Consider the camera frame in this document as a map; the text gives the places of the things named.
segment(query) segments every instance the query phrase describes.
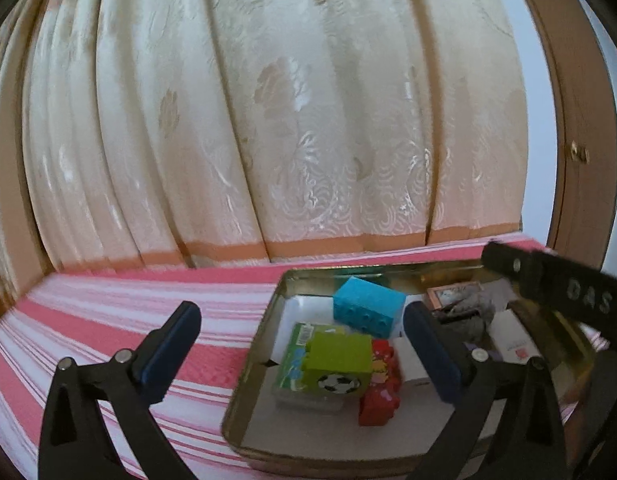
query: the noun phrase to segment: pink striped bedsheet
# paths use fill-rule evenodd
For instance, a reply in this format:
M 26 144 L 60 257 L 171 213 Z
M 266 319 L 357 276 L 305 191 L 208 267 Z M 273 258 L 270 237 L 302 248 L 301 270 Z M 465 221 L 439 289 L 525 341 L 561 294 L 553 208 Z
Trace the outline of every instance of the pink striped bedsheet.
M 524 248 L 522 234 L 497 237 Z M 326 264 L 386 264 L 478 258 L 490 238 L 408 251 L 328 260 Z M 138 270 L 120 274 L 52 274 L 0 321 L 0 444 L 22 474 L 37 478 L 42 413 L 56 363 L 108 360 L 135 348 L 181 300 L 204 319 L 169 393 L 151 410 L 182 459 L 200 479 L 258 479 L 222 439 L 220 424 L 250 341 L 282 273 L 323 262 L 265 267 Z M 145 478 L 110 405 L 104 420 L 127 470 Z

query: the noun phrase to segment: curtain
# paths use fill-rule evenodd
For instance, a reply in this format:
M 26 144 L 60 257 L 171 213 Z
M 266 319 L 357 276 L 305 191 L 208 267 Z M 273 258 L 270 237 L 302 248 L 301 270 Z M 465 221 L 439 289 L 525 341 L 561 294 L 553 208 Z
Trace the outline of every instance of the curtain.
M 9 283 L 31 273 L 11 218 L 37 273 L 45 254 L 259 264 L 519 227 L 526 100 L 500 0 L 21 0 L 1 72 Z

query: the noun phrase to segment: blue toy block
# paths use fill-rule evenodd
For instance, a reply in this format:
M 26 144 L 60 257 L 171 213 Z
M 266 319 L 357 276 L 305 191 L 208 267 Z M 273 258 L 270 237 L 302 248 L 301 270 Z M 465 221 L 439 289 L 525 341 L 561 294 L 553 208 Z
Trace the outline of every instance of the blue toy block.
M 333 296 L 333 315 L 360 332 L 387 339 L 405 301 L 402 292 L 353 277 Z

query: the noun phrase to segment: green toy block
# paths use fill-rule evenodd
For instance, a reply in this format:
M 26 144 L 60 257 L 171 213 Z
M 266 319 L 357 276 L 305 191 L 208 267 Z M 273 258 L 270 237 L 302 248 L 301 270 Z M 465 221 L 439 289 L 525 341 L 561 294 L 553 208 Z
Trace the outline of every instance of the green toy block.
M 309 391 L 361 397 L 373 373 L 372 338 L 318 332 L 306 345 L 302 381 Z

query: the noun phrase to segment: brown door frame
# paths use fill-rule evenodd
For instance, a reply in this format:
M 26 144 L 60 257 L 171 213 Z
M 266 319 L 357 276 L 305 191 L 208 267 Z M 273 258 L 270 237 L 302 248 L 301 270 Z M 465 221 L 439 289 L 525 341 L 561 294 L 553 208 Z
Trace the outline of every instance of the brown door frame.
M 547 245 L 601 268 L 617 208 L 617 110 L 608 68 L 578 0 L 526 2 L 546 54 L 557 118 Z

